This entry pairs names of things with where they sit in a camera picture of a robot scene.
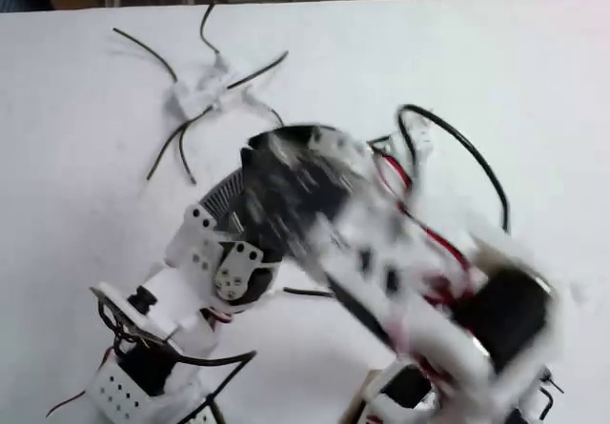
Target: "white perforated plate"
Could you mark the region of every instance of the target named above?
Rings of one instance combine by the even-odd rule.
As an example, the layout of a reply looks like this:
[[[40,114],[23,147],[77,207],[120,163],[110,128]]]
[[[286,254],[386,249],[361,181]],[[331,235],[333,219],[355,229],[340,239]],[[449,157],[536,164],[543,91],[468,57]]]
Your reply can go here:
[[[112,358],[98,371],[87,395],[114,424],[144,424],[154,413],[151,398]]]

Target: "black wire harness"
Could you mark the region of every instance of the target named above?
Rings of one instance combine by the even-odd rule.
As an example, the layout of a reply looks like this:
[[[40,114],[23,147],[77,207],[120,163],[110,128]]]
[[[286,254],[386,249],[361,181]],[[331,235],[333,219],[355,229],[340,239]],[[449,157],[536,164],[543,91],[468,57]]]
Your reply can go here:
[[[127,333],[125,331],[125,327],[122,323],[120,323],[116,316],[114,317],[114,321],[106,314],[106,307],[103,302],[97,302],[97,310],[99,316],[101,317],[104,324],[114,333],[114,341],[112,343],[112,348],[114,353],[118,358],[124,357],[125,353],[121,350],[121,343],[127,342],[132,344],[141,344],[146,348],[150,348],[153,346],[155,349],[160,350],[165,354],[172,362],[187,364],[187,365],[195,365],[197,367],[223,367],[225,365],[233,365],[237,364],[237,366],[225,377],[225,379],[213,390],[204,400],[204,402],[199,405],[196,409],[190,412],[187,416],[181,419],[178,424],[184,424],[193,419],[201,410],[203,410],[207,406],[215,406],[214,400],[215,398],[227,387],[227,385],[231,382],[233,378],[239,374],[243,370],[248,363],[254,359],[256,356],[256,351],[250,351],[248,353],[233,355],[230,357],[221,357],[217,359],[201,359],[198,357],[189,357],[187,355],[182,355],[174,350],[171,346],[166,343],[160,343],[160,340],[154,340],[152,338],[148,339],[150,343],[147,342],[147,338],[143,337],[142,334],[134,334]]]
[[[444,131],[449,133],[451,136],[456,138],[458,143],[460,145],[462,145],[466,149],[466,151],[468,151],[475,158],[475,160],[478,162],[479,165],[481,165],[481,167],[483,168],[483,171],[485,172],[485,174],[491,181],[492,185],[494,186],[494,189],[498,193],[499,201],[502,206],[501,226],[505,232],[509,232],[510,231],[510,205],[508,202],[508,198],[506,197],[504,188],[500,184],[498,178],[496,177],[496,174],[492,170],[491,166],[487,163],[487,161],[485,160],[483,155],[478,151],[477,148],[475,148],[475,145],[473,145],[468,138],[466,138],[460,131],[458,131],[458,129],[456,129],[451,124],[449,124],[447,121],[445,121],[444,119],[441,119],[434,113],[427,111],[427,110],[423,109],[422,107],[418,107],[417,105],[403,105],[402,107],[400,107],[398,109],[398,113],[397,113],[398,128],[400,129],[400,133],[402,134],[402,137],[404,138],[407,148],[409,148],[409,152],[414,159],[413,160],[414,167],[417,166],[417,151],[414,146],[413,139],[412,139],[411,135],[409,134],[409,132],[407,131],[407,128],[404,124],[404,119],[403,119],[403,115],[409,111],[425,117],[430,122],[436,124],[441,129],[443,129]]]
[[[203,18],[201,19],[201,24],[199,25],[199,36],[201,37],[201,41],[208,48],[210,48],[210,50],[212,50],[214,54],[219,55],[220,50],[218,49],[218,47],[216,45],[214,45],[213,43],[211,43],[210,40],[208,40],[205,36],[205,27],[208,22],[208,19],[210,18],[210,15],[212,14],[213,9],[214,9],[214,4],[209,5],[206,9],[206,12],[203,14]],[[161,55],[159,55],[158,52],[156,52],[151,47],[144,44],[143,42],[141,42],[140,40],[138,40],[134,36],[131,36],[130,34],[126,33],[123,30],[120,30],[117,28],[114,28],[112,30],[115,31],[116,33],[118,33],[119,35],[127,38],[128,40],[134,42],[140,48],[142,48],[143,50],[145,50],[149,54],[151,54],[165,67],[165,69],[168,71],[168,73],[172,77],[173,82],[176,83],[178,81],[178,76],[176,75],[175,70],[172,68],[172,66],[168,63],[167,60],[165,60],[163,57],[161,57]],[[250,73],[249,75],[233,82],[231,85],[229,85],[227,87],[227,90],[231,91],[235,88],[238,88],[244,84],[247,84],[247,83],[255,80],[257,77],[265,74],[267,71],[270,71],[273,68],[277,67],[279,64],[281,64],[287,56],[288,56],[287,51],[282,52],[282,54],[278,58],[276,58],[271,64],[266,65],[263,68],[258,69],[256,71],[254,71],[253,73]],[[159,151],[158,155],[154,159],[151,169],[149,170],[149,172],[146,175],[147,181],[150,181],[153,178],[154,173],[156,172],[156,169],[159,166],[159,163],[161,162],[163,155],[165,154],[165,151],[170,146],[173,139],[176,138],[176,136],[178,136],[178,150],[180,153],[180,160],[182,161],[182,166],[184,167],[184,170],[185,170],[187,176],[189,177],[189,180],[191,181],[191,183],[197,184],[197,181],[195,180],[195,178],[193,176],[193,172],[191,171],[191,167],[189,166],[189,163],[187,162],[186,153],[184,151],[184,136],[191,125],[193,125],[195,122],[197,122],[199,119],[201,119],[204,115],[206,115],[212,109],[213,109],[213,107],[208,107],[206,110],[201,112],[198,116],[196,116],[192,119],[188,119],[185,123],[181,124],[174,131],[172,131],[172,133],[170,133],[170,136],[163,143],[161,150]],[[284,125],[284,121],[282,120],[281,116],[277,113],[276,110],[274,110],[273,108],[270,108],[270,113],[275,117],[275,119],[277,120],[277,123],[280,126]]]

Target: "hole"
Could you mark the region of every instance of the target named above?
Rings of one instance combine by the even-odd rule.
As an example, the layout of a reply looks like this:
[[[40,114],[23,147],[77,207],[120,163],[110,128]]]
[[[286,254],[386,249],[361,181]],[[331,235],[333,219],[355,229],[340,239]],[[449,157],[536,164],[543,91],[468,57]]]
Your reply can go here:
[[[398,282],[398,271],[394,266],[386,267],[385,290],[391,295],[398,292],[400,283]]]
[[[362,274],[369,274],[371,271],[371,258],[373,256],[373,252],[371,249],[367,248],[359,251],[360,254],[360,271]]]

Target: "white paper surface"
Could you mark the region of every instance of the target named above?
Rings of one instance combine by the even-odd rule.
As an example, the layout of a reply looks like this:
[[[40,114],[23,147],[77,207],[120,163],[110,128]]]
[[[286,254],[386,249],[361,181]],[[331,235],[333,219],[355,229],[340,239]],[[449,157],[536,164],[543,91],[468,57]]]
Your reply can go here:
[[[466,134],[504,184],[513,232],[587,303],[552,364],[566,390],[550,424],[604,422],[610,323],[610,0],[405,0],[219,6],[206,29],[247,73],[290,55],[254,92],[288,124],[327,123],[370,139],[401,103]],[[171,78],[211,65],[203,7],[0,15],[0,421],[41,422],[82,390],[112,336],[88,287],[130,291],[160,257],[183,210],[238,164],[273,118],[229,109],[186,140],[199,186],[171,147]],[[426,187],[499,219],[488,181],[435,131]],[[446,188],[454,197],[447,200]],[[289,267],[278,284],[307,285]],[[259,356],[218,401],[230,423],[336,422],[369,368],[391,356],[338,304],[290,296],[240,315],[215,354]],[[211,384],[224,372],[210,371]],[[90,402],[49,422],[104,422]]]

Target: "red wire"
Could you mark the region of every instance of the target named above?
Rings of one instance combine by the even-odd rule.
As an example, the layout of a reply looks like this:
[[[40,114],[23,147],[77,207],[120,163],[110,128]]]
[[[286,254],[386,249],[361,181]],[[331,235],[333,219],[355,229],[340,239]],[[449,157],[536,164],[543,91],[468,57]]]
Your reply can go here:
[[[222,324],[231,324],[233,322],[233,315],[219,312],[216,308],[210,307],[208,309],[213,318]]]
[[[110,346],[106,351],[104,351],[104,355],[102,356],[102,362],[99,364],[99,367],[97,368],[98,371],[99,371],[99,369],[102,368],[102,365],[104,365],[106,363],[106,361],[108,360],[108,357],[111,355],[111,351],[112,351],[112,346]],[[69,399],[64,400],[63,402],[58,403],[57,405],[55,405],[54,407],[52,407],[49,410],[49,412],[47,413],[47,415],[45,417],[48,418],[49,416],[51,416],[54,412],[59,410],[64,405],[68,405],[69,403],[82,397],[83,395],[85,395],[85,391],[82,391],[82,392],[78,393],[77,395],[75,395],[74,397],[70,397]]]
[[[407,172],[402,168],[402,166],[398,163],[398,161],[393,156],[391,156],[389,154],[386,154],[386,153],[384,153],[382,151],[379,151],[378,154],[386,162],[388,162],[388,164],[390,164],[390,166],[398,173],[398,175],[402,179],[402,182],[405,185],[405,191],[406,192],[409,191],[411,189],[412,185],[413,185],[413,180],[407,174]],[[430,227],[425,225],[423,222],[419,221],[418,219],[415,219],[407,211],[407,208],[406,208],[404,202],[402,202],[401,197],[398,197],[394,193],[394,191],[392,191],[392,188],[390,187],[390,185],[388,184],[388,182],[384,178],[383,173],[381,172],[381,168],[379,167],[379,165],[377,165],[377,171],[379,172],[379,176],[380,176],[381,180],[383,181],[383,183],[385,184],[385,186],[397,198],[396,202],[397,202],[398,209],[401,212],[403,212],[404,214],[406,214],[407,216],[409,216],[411,219],[413,219],[426,232],[426,234],[428,234],[428,236],[430,236],[433,240],[435,240],[442,248],[445,249],[445,251],[447,251],[450,255],[452,255],[455,258],[455,260],[458,262],[460,267],[466,273],[467,286],[466,286],[466,290],[464,291],[462,297],[466,296],[468,294],[471,294],[472,293],[472,289],[471,289],[472,280],[471,280],[471,275],[470,275],[470,263],[469,263],[468,259],[466,259],[464,254],[461,253],[461,251],[458,250],[458,248],[456,248],[453,244],[451,244],[446,238],[444,238],[443,236],[441,236],[440,234],[438,234],[437,232],[432,230]],[[426,296],[425,297],[426,300],[431,305],[450,305],[450,304],[454,303],[455,300],[456,300],[449,293],[448,286],[444,287],[444,288],[437,287],[435,289],[435,291],[440,295],[440,297],[432,297],[432,296]]]

